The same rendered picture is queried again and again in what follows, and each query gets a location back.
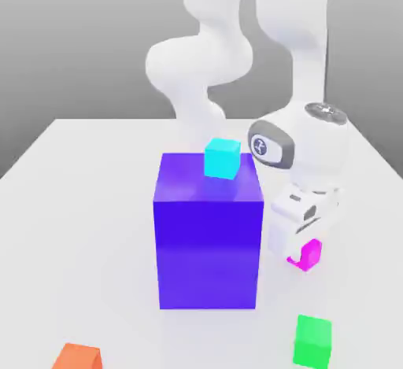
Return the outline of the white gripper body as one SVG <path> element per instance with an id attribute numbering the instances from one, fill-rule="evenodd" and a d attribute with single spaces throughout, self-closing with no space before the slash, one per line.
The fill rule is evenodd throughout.
<path id="1" fill-rule="evenodd" d="M 275 213 L 268 223 L 268 248 L 277 257 L 300 260 L 302 247 L 313 239 L 312 233 L 321 221 L 321 218 L 314 218 L 307 223 L 297 223 Z"/>

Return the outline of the small magenta cube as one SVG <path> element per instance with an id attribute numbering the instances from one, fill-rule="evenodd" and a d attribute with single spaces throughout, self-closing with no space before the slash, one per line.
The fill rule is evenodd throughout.
<path id="1" fill-rule="evenodd" d="M 299 268 L 303 272 L 307 272 L 317 265 L 320 261 L 322 251 L 322 242 L 318 239 L 312 239 L 301 249 L 301 258 L 297 262 L 291 257 L 287 258 L 287 262 Z"/>

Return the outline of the small cyan cube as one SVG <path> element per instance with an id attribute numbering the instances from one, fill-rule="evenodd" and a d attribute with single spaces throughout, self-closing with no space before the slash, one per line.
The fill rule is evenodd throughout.
<path id="1" fill-rule="evenodd" d="M 233 180 L 240 167 L 241 142 L 213 138 L 205 147 L 205 176 Z"/>

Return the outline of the small green cube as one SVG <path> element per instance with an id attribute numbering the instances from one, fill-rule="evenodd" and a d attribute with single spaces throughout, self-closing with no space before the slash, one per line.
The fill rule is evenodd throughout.
<path id="1" fill-rule="evenodd" d="M 312 369 L 327 369 L 331 350 L 331 321 L 299 315 L 294 340 L 293 363 Z"/>

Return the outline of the small orange cube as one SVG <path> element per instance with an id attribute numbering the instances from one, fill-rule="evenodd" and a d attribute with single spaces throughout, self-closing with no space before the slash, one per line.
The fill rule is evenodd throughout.
<path id="1" fill-rule="evenodd" d="M 52 369 L 103 369 L 99 348 L 66 343 Z"/>

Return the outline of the large blue box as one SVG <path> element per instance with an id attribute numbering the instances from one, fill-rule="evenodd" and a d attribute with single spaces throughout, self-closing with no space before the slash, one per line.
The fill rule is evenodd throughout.
<path id="1" fill-rule="evenodd" d="M 163 153 L 153 197 L 162 309 L 253 309 L 264 198 L 250 154 L 232 180 L 201 153 Z"/>

